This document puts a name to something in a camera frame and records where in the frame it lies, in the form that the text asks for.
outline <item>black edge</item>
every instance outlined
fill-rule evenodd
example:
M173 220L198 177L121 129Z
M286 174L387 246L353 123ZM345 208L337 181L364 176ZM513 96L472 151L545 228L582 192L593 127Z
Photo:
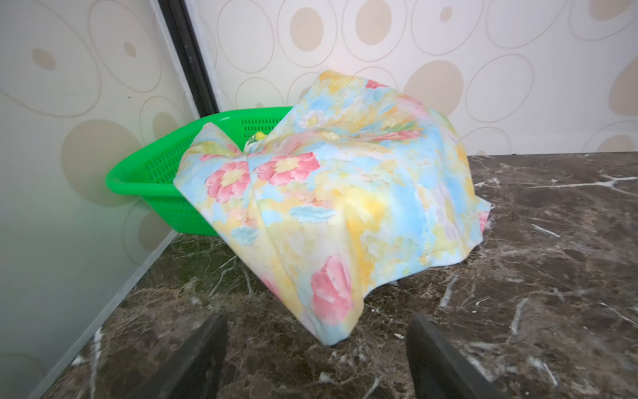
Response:
M412 317L406 338L418 399L506 399L423 315Z
M219 107L184 0L158 2L200 117L217 114Z
M228 324L211 315L159 370L127 399L213 399L226 358Z

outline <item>wall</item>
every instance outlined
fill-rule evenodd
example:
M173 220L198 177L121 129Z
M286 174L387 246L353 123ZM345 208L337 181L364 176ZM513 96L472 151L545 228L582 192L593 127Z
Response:
M223 110L331 68L438 109L470 154L638 149L638 1L190 0Z
M0 54L0 398L20 399L170 241L103 179L193 114L148 0L4 0Z

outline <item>dark brown marble surface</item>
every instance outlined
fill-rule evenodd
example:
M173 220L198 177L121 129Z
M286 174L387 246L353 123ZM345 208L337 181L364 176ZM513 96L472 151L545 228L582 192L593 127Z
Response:
M638 153L470 157L494 204L463 263L366 298L320 345L219 239L178 236L45 398L122 398L208 314L230 316L220 398L411 398L413 312L516 398L638 398ZM95 344L81 352L93 359Z

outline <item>floral cloth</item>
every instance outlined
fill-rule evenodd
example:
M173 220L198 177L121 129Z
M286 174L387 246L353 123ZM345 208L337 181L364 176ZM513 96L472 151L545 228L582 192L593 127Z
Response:
M465 259L490 208L445 117L332 71L243 153L205 125L174 183L326 345L374 288Z

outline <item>green plastic basket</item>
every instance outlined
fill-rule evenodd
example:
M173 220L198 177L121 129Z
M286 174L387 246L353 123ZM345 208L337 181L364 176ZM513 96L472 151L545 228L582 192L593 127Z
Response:
M216 124L243 149L256 132L270 133L289 110L290 107L241 109L203 117L120 162L108 173L107 187L116 194L141 196L176 231L217 236L173 185L182 155L205 123Z

